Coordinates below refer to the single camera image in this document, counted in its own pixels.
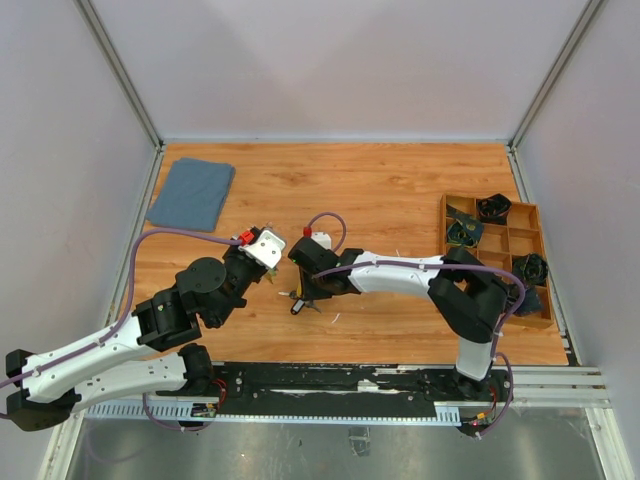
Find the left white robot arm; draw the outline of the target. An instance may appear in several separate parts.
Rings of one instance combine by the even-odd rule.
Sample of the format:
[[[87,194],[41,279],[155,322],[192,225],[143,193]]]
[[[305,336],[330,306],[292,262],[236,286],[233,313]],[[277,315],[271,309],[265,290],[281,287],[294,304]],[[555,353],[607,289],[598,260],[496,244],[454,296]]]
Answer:
[[[3,418],[26,432],[120,397],[161,393],[203,396],[220,382],[201,329],[219,328],[245,307],[249,287],[281,260],[275,247],[230,246],[222,259],[202,257],[174,284],[138,304],[114,325],[44,354],[15,350],[6,373],[16,392]]]

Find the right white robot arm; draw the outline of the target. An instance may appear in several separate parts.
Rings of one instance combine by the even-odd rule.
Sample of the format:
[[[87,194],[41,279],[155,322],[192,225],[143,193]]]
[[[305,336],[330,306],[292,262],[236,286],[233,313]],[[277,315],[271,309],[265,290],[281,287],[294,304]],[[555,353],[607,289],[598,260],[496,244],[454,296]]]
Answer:
[[[526,297],[526,286],[516,275],[482,264],[461,247],[424,258],[355,248],[338,254],[303,237],[288,258],[299,270],[300,304],[369,293],[430,300],[458,337],[453,387],[466,400],[487,391],[499,333]]]

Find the white tag key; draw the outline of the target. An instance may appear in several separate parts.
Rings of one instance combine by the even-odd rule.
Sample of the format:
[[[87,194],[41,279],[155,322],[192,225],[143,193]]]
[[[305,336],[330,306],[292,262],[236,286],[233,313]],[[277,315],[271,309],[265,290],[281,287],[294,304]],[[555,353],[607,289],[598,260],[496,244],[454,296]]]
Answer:
[[[303,309],[311,309],[318,313],[322,312],[314,299],[307,298],[302,293],[298,293],[297,291],[280,291],[279,295],[287,297],[288,299],[293,301],[293,305],[290,308],[290,313],[292,315],[298,315],[302,312]]]

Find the large metal keyring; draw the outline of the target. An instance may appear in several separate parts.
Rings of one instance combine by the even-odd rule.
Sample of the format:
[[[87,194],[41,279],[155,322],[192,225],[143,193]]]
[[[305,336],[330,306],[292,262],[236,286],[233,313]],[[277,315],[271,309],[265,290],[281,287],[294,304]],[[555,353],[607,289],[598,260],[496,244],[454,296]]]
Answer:
[[[267,272],[264,275],[264,278],[270,283],[270,284],[274,284],[275,279],[278,275],[278,268],[274,267],[272,269],[268,269]]]

